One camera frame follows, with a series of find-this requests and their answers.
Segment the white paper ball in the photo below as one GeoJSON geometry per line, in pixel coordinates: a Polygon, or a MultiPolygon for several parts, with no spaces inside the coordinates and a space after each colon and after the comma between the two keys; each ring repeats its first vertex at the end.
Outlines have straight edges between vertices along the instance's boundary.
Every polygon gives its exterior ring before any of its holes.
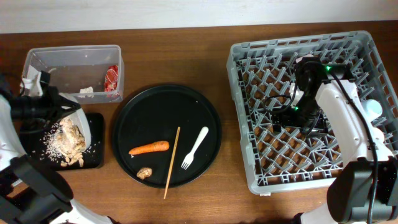
{"type": "Polygon", "coordinates": [[[79,98],[86,98],[86,97],[92,98],[92,97],[94,97],[93,93],[94,93],[93,87],[89,86],[87,88],[80,89],[78,97],[79,98]]]}

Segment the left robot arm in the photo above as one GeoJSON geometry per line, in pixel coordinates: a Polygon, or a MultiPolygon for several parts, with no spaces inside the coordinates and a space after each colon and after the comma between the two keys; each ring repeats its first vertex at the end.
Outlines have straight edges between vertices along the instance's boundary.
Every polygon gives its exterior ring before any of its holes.
{"type": "Polygon", "coordinates": [[[81,106],[50,86],[50,74],[22,79],[22,91],[12,94],[1,78],[1,220],[6,223],[114,223],[74,199],[67,181],[30,157],[13,122],[38,119],[48,126],[81,106]]]}

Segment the blue plastic cup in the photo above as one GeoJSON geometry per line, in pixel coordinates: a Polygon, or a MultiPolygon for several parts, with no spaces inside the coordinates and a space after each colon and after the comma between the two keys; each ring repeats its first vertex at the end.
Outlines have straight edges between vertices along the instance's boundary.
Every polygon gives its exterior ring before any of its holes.
{"type": "Polygon", "coordinates": [[[369,99],[362,101],[361,104],[369,121],[374,121],[382,115],[383,109],[380,102],[369,99]]]}

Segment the cream plastic cup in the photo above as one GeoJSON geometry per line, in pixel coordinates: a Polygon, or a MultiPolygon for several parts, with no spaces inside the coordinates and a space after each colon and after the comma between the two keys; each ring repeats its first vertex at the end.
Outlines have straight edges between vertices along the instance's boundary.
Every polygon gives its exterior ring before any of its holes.
{"type": "Polygon", "coordinates": [[[372,139],[375,143],[375,147],[378,151],[385,150],[384,144],[385,136],[384,133],[377,127],[372,128],[372,139]]]}

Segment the red snack wrapper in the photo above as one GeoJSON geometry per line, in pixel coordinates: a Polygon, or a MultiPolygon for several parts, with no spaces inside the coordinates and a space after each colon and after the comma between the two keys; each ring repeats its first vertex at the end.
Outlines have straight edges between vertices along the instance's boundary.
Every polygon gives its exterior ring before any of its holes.
{"type": "Polygon", "coordinates": [[[111,92],[114,91],[118,86],[118,66],[112,65],[108,68],[106,75],[104,77],[104,91],[111,92]]]}

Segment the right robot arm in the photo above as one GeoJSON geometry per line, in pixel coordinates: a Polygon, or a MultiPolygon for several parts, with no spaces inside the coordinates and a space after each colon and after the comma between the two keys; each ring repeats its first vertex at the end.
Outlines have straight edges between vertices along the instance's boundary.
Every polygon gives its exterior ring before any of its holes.
{"type": "Polygon", "coordinates": [[[376,223],[397,218],[397,158],[372,121],[382,114],[378,101],[361,102],[349,65],[324,64],[304,56],[294,66],[289,103],[270,111],[275,133],[299,128],[326,134],[330,124],[343,160],[329,186],[326,203],[293,217],[293,223],[376,223]]]}

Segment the grey plate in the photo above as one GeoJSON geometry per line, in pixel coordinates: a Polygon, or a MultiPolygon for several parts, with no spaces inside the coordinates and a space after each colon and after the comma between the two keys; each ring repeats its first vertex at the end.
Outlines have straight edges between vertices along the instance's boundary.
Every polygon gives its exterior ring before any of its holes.
{"type": "Polygon", "coordinates": [[[86,151],[91,145],[91,131],[90,131],[89,122],[87,120],[86,114],[80,108],[70,115],[70,119],[74,125],[78,126],[80,133],[84,137],[84,139],[85,139],[84,151],[86,151]]]}

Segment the pink bowl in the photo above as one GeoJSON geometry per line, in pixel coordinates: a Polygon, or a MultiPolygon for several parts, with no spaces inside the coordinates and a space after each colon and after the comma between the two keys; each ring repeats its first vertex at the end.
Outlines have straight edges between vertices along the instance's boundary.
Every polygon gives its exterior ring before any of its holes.
{"type": "MultiPolygon", "coordinates": [[[[304,55],[304,56],[302,56],[302,57],[299,57],[299,58],[297,58],[297,59],[295,60],[295,63],[298,64],[300,61],[302,61],[302,59],[303,59],[304,57],[313,57],[313,55],[312,55],[312,54],[306,54],[306,55],[304,55]]],[[[301,99],[301,97],[303,96],[303,91],[302,91],[299,87],[297,87],[296,90],[294,90],[294,89],[295,89],[295,82],[292,82],[292,83],[290,84],[289,95],[290,95],[291,97],[293,97],[293,94],[296,93],[294,100],[299,100],[299,99],[301,99]]]]}

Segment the food scraps pile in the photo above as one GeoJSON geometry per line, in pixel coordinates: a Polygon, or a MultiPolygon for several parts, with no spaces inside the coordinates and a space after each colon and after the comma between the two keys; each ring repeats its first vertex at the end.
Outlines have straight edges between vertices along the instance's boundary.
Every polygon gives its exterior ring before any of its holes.
{"type": "Polygon", "coordinates": [[[88,144],[69,116],[55,123],[41,141],[46,147],[42,157],[47,156],[61,167],[78,164],[82,168],[85,165],[83,156],[86,154],[88,144]]]}

